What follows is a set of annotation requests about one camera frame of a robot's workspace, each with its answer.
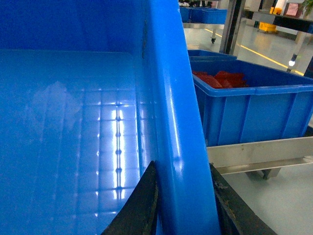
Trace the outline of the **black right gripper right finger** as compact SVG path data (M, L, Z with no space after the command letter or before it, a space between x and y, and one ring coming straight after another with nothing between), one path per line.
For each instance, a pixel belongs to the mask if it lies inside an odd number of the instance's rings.
M223 235L274 235L276 232L261 220L210 165L219 225Z

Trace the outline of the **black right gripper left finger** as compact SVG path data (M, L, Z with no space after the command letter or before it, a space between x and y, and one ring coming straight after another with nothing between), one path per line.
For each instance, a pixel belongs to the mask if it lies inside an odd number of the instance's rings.
M151 161L121 211L102 234L154 235L157 214L157 170L155 162Z

